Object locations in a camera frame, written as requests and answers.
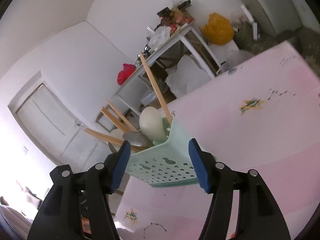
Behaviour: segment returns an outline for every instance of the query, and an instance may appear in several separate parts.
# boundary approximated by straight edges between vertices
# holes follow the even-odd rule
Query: white ladle
[[[154,107],[146,107],[139,119],[140,131],[150,139],[166,141],[168,138],[164,133],[162,117]]]

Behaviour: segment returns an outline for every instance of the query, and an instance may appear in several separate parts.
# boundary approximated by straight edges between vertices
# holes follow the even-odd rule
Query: metal screw
[[[258,175],[258,172],[256,170],[250,170],[249,173],[251,176],[254,176],[254,177]]]
[[[70,175],[70,171],[64,171],[62,173],[62,177],[68,177]]]
[[[224,164],[223,163],[216,163],[216,168],[219,170],[222,170],[224,168]]]
[[[98,163],[98,164],[96,164],[96,166],[95,166],[95,168],[96,168],[97,170],[102,170],[103,167],[104,167],[103,163]]]

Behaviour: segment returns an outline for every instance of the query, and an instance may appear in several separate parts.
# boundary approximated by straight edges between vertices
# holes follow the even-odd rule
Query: wooden chopstick
[[[115,146],[121,146],[123,141],[122,140],[119,140],[115,137],[112,137],[112,136],[108,136],[106,134],[103,134],[103,133],[100,133],[100,132],[97,132],[95,130],[92,130],[92,129],[89,129],[89,128],[86,128],[84,129],[84,131],[100,140],[103,140],[103,141],[107,141]],[[140,152],[141,149],[136,147],[136,146],[131,146],[131,150],[133,150],[134,152]]]
[[[116,114],[119,115],[119,117],[129,126],[131,131],[138,132],[138,130],[132,125],[132,123],[130,123],[130,121],[124,117],[124,115],[115,107],[115,105],[110,100],[107,100],[107,102],[113,109],[113,111],[115,111]]]
[[[118,127],[122,132],[128,132],[128,129],[121,123],[113,114],[111,114],[108,109],[103,107],[101,112],[111,121],[113,124]]]
[[[146,70],[146,73],[147,73],[148,78],[149,78],[149,80],[150,80],[150,82],[151,82],[151,85],[152,85],[152,87],[153,87],[153,89],[154,89],[154,91],[155,91],[155,93],[156,93],[156,95],[157,95],[157,98],[158,98],[158,100],[159,100],[159,103],[160,103],[160,105],[161,105],[161,107],[162,107],[162,109],[163,109],[163,111],[164,111],[164,114],[165,114],[165,116],[167,117],[169,124],[171,125],[171,123],[172,123],[172,116],[171,116],[171,114],[170,114],[170,111],[169,111],[169,109],[168,109],[168,107],[167,107],[166,102],[164,101],[163,95],[162,95],[162,93],[161,93],[161,91],[160,91],[160,89],[159,89],[159,87],[158,87],[158,84],[157,84],[157,82],[156,82],[156,79],[155,79],[155,77],[153,76],[153,74],[152,74],[152,72],[151,72],[151,70],[150,70],[150,68],[149,68],[149,66],[148,66],[148,63],[146,62],[143,54],[140,53],[139,55],[140,55],[140,60],[141,60],[141,62],[142,62],[142,65],[143,65],[144,69]]]

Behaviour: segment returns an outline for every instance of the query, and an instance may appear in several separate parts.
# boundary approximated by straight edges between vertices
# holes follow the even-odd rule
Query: red bag
[[[117,83],[122,86],[123,83],[132,75],[132,73],[136,70],[136,66],[132,64],[123,64],[123,70],[121,70],[118,74]]]

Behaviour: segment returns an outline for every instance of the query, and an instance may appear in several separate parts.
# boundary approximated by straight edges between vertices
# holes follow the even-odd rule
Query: white ceiling
[[[94,0],[13,0],[0,20],[0,78],[54,34],[86,20]]]

